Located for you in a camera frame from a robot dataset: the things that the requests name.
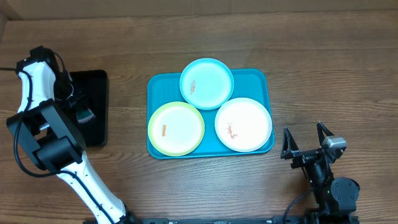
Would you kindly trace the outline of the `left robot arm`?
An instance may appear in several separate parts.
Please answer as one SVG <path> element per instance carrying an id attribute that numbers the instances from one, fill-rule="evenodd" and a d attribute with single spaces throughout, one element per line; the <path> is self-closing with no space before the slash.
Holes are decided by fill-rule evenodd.
<path id="1" fill-rule="evenodd" d="M 13 68 L 22 82 L 17 114 L 7 119 L 20 169 L 57 176 L 84 201 L 95 223 L 139 223 L 107 188 L 88 159 L 88 147 L 108 140 L 109 80 L 104 70 L 68 72 L 56 52 L 36 47 Z"/>

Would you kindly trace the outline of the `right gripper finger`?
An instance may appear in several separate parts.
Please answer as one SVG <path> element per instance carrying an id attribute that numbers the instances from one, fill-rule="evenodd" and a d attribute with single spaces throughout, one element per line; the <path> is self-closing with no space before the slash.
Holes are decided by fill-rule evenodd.
<path id="1" fill-rule="evenodd" d="M 317 123 L 317 133 L 321 146 L 326 137 L 334 135 L 321 121 Z"/>
<path id="2" fill-rule="evenodd" d="M 299 153 L 299 148 L 292 137 L 288 127 L 284 128 L 284 138 L 282 144 L 282 150 L 280 154 L 281 159 L 293 159 Z"/>

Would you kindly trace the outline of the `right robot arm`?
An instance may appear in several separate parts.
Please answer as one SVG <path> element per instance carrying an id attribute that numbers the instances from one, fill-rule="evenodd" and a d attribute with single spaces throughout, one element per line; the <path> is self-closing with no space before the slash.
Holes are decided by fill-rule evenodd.
<path id="1" fill-rule="evenodd" d="M 291 132 L 284 128 L 281 159 L 291 160 L 291 168 L 300 168 L 310 182 L 310 190 L 298 196 L 285 209 L 281 217 L 273 218 L 280 223 L 358 223 L 356 201 L 360 186 L 357 181 L 346 177 L 335 178 L 330 165 L 346 150 L 346 140 L 333 134 L 322 122 L 317 123 L 319 147 L 301 151 Z M 310 208 L 301 216 L 289 216 L 290 209 L 298 201 L 313 194 L 316 208 Z"/>

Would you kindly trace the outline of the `yellow-green plate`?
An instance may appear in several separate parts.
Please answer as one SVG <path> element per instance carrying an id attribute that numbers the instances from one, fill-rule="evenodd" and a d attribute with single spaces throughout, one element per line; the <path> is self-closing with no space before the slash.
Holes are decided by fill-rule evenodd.
<path id="1" fill-rule="evenodd" d="M 148 122 L 147 134 L 150 143 L 161 154 L 184 156 L 200 145 L 205 122 L 194 106 L 174 101 L 155 110 Z"/>

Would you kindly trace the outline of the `green and white sponge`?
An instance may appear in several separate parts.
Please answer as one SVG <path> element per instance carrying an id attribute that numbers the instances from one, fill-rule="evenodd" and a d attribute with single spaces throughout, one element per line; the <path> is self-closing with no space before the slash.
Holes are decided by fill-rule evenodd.
<path id="1" fill-rule="evenodd" d="M 85 123 L 95 117 L 95 114 L 89 108 L 78 108 L 76 110 L 76 118 L 79 123 Z"/>

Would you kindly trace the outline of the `light blue plate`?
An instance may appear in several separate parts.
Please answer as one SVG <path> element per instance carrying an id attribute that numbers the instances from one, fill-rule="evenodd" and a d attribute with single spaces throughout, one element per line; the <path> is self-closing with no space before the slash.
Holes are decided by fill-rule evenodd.
<path id="1" fill-rule="evenodd" d="M 187 103 L 201 110 L 213 110 L 230 99 L 234 78 L 223 62 L 200 58 L 183 69 L 179 87 Z"/>

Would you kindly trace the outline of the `white plate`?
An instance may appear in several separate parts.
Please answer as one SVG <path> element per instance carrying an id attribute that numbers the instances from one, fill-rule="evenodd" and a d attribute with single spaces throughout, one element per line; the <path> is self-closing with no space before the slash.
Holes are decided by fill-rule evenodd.
<path id="1" fill-rule="evenodd" d="M 258 101 L 235 98 L 219 108 L 215 116 L 215 131 L 227 148 L 237 152 L 252 152 L 270 139 L 272 119 Z"/>

